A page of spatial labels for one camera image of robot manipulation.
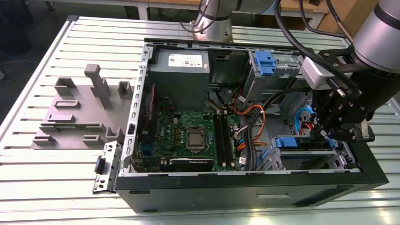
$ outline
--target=ram slot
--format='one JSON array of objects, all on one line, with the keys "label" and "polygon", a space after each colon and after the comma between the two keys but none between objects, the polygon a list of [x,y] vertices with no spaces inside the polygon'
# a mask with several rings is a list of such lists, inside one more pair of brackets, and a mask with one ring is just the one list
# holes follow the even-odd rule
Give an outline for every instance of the ram slot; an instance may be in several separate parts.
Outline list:
[{"label": "ram slot", "polygon": [[220,123],[221,123],[221,137],[222,137],[222,143],[224,143],[224,156],[225,156],[225,162],[226,166],[234,167],[234,162],[232,160],[232,147],[230,147],[230,136],[229,136],[229,126],[226,121],[226,115],[222,115],[220,117]]},{"label": "ram slot", "polygon": [[220,130],[220,115],[216,113],[213,115],[213,130],[214,130],[214,143],[217,148],[217,163],[221,166],[225,166],[225,156],[224,156],[224,145],[222,145],[222,137]]}]

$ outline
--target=floor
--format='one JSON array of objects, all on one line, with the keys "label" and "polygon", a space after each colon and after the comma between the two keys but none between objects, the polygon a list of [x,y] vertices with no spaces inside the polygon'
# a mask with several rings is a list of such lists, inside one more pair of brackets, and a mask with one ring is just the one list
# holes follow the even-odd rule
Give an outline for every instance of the floor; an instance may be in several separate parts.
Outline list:
[{"label": "floor", "polygon": [[[0,82],[0,123],[8,114],[37,63],[58,33],[66,16],[81,15],[126,19],[126,15],[129,15],[130,19],[138,19],[138,13],[134,7],[125,8],[124,6],[57,2],[54,4],[56,10],[50,12],[44,1],[32,0],[29,3],[28,9],[33,16],[33,23],[25,26],[24,30],[32,43],[30,50],[24,54],[13,56],[0,50],[0,71],[8,77],[4,82]],[[189,10],[154,8],[149,10],[152,20],[188,22],[193,20],[196,16],[197,12]],[[253,15],[238,14],[233,16],[232,23],[238,26],[250,26],[253,19]],[[28,60],[30,62],[12,62],[2,65],[4,62],[14,60]]]}]

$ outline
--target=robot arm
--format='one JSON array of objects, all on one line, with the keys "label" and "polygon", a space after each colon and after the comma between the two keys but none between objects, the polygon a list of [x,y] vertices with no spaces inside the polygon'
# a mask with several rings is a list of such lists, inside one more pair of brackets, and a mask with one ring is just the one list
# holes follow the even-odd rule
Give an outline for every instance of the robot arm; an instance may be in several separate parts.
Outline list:
[{"label": "robot arm", "polygon": [[400,5],[380,0],[348,49],[320,51],[320,57],[344,72],[361,94],[345,94],[348,87],[337,77],[305,59],[301,73],[313,91],[316,128],[320,134],[346,142],[372,142],[368,126],[373,114],[400,91]]},{"label": "robot arm", "polygon": [[192,24],[197,40],[228,42],[232,40],[232,11],[262,13],[274,0],[202,0],[196,22]]}]

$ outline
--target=aluminum extrusion table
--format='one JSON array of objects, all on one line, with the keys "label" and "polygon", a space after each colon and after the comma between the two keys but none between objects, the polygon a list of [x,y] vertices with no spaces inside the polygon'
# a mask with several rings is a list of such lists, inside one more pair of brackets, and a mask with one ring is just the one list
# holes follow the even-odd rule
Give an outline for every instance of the aluminum extrusion table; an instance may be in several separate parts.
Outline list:
[{"label": "aluminum extrusion table", "polygon": [[[344,40],[304,31],[298,41],[316,51]],[[142,39],[190,39],[173,22],[80,17],[66,21],[0,127],[0,223],[68,224],[400,224],[400,108],[390,100],[376,113],[369,144],[389,184],[310,208],[136,214],[117,195],[92,195],[98,150],[32,150],[58,77],[90,84],[86,64],[100,64],[108,84],[136,83]],[[233,27],[236,43],[289,45],[273,29]]]}]

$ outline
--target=motherboard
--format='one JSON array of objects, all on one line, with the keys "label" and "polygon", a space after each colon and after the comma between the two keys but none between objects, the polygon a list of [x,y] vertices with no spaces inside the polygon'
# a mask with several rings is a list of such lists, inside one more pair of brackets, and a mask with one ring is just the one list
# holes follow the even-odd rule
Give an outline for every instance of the motherboard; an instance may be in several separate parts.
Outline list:
[{"label": "motherboard", "polygon": [[232,139],[237,126],[237,116],[225,112],[158,112],[154,140],[140,143],[144,170],[240,170]]}]

